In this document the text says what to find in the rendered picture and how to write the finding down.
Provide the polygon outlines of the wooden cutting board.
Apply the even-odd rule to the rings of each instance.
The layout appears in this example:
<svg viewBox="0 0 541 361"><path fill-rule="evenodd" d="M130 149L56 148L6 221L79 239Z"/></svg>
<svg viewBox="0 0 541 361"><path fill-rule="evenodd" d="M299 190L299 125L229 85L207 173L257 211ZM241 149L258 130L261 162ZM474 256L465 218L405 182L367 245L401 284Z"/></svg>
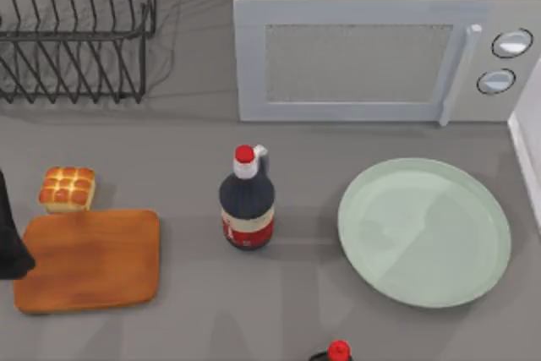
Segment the wooden cutting board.
<svg viewBox="0 0 541 361"><path fill-rule="evenodd" d="M38 216L23 240L36 266L14 282L28 315L109 309L151 301L160 280L161 230L154 211Z"/></svg>

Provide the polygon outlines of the pale green plate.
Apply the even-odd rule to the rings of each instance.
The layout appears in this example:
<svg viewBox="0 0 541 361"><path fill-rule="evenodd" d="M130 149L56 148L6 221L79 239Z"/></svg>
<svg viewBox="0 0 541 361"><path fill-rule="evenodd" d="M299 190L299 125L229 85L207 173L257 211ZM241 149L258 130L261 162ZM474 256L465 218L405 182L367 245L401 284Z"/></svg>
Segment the pale green plate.
<svg viewBox="0 0 541 361"><path fill-rule="evenodd" d="M469 173L432 159L391 159L359 173L341 198L337 231L373 289L426 309L481 298L511 260L499 201Z"/></svg>

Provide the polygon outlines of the large microwave knob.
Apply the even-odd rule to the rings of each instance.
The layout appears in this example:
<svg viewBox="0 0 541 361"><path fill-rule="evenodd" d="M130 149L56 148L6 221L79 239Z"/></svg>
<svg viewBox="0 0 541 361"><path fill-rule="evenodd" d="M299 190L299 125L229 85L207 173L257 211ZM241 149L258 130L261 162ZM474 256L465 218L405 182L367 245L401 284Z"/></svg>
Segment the large microwave knob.
<svg viewBox="0 0 541 361"><path fill-rule="evenodd" d="M533 44L533 34L526 29L520 28L509 32L500 33L492 42L492 53L501 59L519 57Z"/></svg>

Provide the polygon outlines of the dark bottle with red cap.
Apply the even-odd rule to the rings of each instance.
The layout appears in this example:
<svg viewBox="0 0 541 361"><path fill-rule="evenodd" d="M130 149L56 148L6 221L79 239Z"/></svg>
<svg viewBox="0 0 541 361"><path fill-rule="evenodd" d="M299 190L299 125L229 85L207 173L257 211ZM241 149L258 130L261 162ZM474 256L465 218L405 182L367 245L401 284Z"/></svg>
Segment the dark bottle with red cap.
<svg viewBox="0 0 541 361"><path fill-rule="evenodd" d="M308 361L353 361L352 349L346 341L334 340L326 350L311 355Z"/></svg>

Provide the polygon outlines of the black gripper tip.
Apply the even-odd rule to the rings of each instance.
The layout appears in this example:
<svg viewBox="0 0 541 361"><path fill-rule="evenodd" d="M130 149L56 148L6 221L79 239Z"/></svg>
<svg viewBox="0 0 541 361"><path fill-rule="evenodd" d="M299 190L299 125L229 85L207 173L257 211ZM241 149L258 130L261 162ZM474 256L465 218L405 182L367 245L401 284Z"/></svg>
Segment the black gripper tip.
<svg viewBox="0 0 541 361"><path fill-rule="evenodd" d="M0 169L0 280L19 280L36 266L15 226L8 190Z"/></svg>

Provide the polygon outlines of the small microwave knob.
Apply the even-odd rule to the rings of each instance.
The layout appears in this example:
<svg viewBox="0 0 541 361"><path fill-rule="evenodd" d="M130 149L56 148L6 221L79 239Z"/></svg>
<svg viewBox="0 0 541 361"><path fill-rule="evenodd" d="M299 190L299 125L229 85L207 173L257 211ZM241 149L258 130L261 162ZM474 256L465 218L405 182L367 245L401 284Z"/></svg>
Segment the small microwave knob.
<svg viewBox="0 0 541 361"><path fill-rule="evenodd" d="M515 73L507 68L486 72L477 81L478 91L485 95L497 95L509 90L516 81Z"/></svg>

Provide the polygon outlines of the golden bread loaf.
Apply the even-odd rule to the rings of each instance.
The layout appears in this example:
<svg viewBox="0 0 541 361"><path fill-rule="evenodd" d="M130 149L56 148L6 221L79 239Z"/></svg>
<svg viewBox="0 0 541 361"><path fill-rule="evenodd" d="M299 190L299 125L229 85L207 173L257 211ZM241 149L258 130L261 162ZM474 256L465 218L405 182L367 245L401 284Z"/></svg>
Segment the golden bread loaf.
<svg viewBox="0 0 541 361"><path fill-rule="evenodd" d="M47 213L88 211L96 191L96 173L88 167L51 167L38 195Z"/></svg>

